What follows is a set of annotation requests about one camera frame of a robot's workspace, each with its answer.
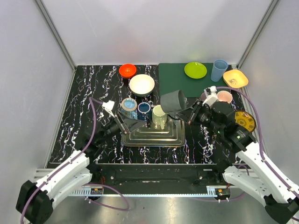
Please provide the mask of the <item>grey-blue ceramic mug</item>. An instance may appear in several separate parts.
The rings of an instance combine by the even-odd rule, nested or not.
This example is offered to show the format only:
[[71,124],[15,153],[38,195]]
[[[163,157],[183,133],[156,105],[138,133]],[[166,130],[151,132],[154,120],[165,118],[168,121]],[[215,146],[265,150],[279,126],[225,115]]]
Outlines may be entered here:
[[162,95],[160,104],[167,115],[174,117],[178,112],[187,109],[187,98],[182,90],[176,90]]

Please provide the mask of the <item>blue mug yellow inside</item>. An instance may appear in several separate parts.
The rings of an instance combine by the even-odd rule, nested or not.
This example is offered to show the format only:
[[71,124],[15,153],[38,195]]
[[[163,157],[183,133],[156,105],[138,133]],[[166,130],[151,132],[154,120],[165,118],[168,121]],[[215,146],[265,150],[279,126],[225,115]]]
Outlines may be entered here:
[[137,102],[132,98],[125,98],[121,102],[120,112],[130,118],[138,119],[137,117]]

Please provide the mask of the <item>dark blue mug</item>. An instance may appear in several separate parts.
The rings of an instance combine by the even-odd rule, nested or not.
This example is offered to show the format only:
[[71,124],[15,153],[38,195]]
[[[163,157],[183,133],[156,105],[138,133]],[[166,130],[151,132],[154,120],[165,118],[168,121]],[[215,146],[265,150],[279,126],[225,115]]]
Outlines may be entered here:
[[146,122],[146,127],[151,126],[152,109],[151,105],[146,102],[141,102],[137,107],[137,118]]

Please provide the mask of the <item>translucent purple cup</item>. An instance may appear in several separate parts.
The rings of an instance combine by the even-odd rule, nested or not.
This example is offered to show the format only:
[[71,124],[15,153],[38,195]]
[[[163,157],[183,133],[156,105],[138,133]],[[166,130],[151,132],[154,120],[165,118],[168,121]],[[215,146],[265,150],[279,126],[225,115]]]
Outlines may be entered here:
[[202,93],[201,96],[200,96],[200,98],[201,98],[202,101],[205,101],[206,100],[206,94]]

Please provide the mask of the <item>light green mug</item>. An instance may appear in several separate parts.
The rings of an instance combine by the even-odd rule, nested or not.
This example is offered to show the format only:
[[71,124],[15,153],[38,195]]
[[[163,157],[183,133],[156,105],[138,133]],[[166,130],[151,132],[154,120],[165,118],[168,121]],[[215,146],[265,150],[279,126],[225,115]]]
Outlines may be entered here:
[[160,128],[164,130],[167,122],[167,114],[162,110],[161,105],[156,105],[152,109],[152,120],[157,126],[160,126]]

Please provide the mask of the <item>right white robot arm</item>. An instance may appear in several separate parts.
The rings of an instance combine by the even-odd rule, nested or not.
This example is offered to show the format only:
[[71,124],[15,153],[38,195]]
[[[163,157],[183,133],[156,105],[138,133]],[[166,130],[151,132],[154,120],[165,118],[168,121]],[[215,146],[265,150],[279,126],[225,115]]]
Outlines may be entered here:
[[258,176],[258,180],[227,161],[218,162],[212,173],[213,182],[237,186],[255,198],[268,215],[279,224],[288,223],[299,211],[299,186],[288,178],[260,150],[251,132],[235,121],[235,110],[226,102],[208,106],[201,101],[180,109],[174,115],[189,125],[203,125],[217,134],[225,146],[242,159]]

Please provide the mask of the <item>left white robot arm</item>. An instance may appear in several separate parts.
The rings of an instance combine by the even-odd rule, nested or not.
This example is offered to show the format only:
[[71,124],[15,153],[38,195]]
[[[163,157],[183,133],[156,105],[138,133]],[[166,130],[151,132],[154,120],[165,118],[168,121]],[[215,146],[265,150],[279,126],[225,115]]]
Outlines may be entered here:
[[33,224],[45,223],[58,204],[73,191],[88,183],[100,183],[100,168],[93,163],[99,155],[100,145],[112,134],[129,134],[145,124],[145,121],[130,119],[120,112],[107,126],[97,127],[94,123],[84,148],[73,151],[67,160],[43,178],[23,183],[16,203],[21,223],[25,219]]

